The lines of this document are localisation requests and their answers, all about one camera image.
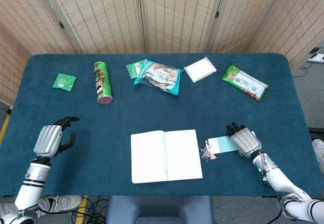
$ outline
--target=blue tablecloth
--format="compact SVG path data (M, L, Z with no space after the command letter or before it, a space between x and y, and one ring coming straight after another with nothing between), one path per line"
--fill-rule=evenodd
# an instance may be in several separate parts
M183 68L208 56L217 72L193 83L184 72L178 96L146 85L133 86L126 64L143 58ZM93 64L109 68L113 102L100 105ZM221 80L235 64L270 85L257 101ZM77 76L71 92L53 89L58 73ZM27 63L18 97L0 146L0 194L17 194L44 125L77 116L63 135L76 131L73 148L52 162L43 194L88 195L267 195L251 159L237 152L201 160L203 179L146 184L131 182L131 134L195 129L199 148L224 136L235 121L255 131L263 151L309 194L324 187L290 68L279 54L101 54L36 55Z

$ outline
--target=power strip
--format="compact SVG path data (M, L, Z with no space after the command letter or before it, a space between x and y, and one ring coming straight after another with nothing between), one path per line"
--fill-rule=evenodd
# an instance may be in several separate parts
M324 54L317 53L316 56L309 58L307 62L324 63Z

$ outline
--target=green chip can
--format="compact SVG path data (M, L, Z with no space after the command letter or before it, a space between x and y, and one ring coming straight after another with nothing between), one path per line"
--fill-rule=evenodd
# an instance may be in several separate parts
M96 89L98 103L108 104L112 102L111 87L109 82L108 67L105 62L95 62L94 72L96 79Z

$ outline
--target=small green sachet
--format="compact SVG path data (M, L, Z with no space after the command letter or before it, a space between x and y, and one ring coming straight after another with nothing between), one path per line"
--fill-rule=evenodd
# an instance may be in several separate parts
M66 91L71 91L76 76L69 76L68 74L59 73L52 88L59 88Z
M130 74L132 79L137 78L138 75L140 74L143 62L144 60L141 60L136 63L131 63L126 65L128 73Z

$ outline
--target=notebook page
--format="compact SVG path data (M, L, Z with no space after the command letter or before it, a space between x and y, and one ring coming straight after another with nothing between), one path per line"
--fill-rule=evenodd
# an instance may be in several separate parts
M168 180L163 131L132 134L131 152L133 183Z
M165 132L168 181L203 178L195 130Z

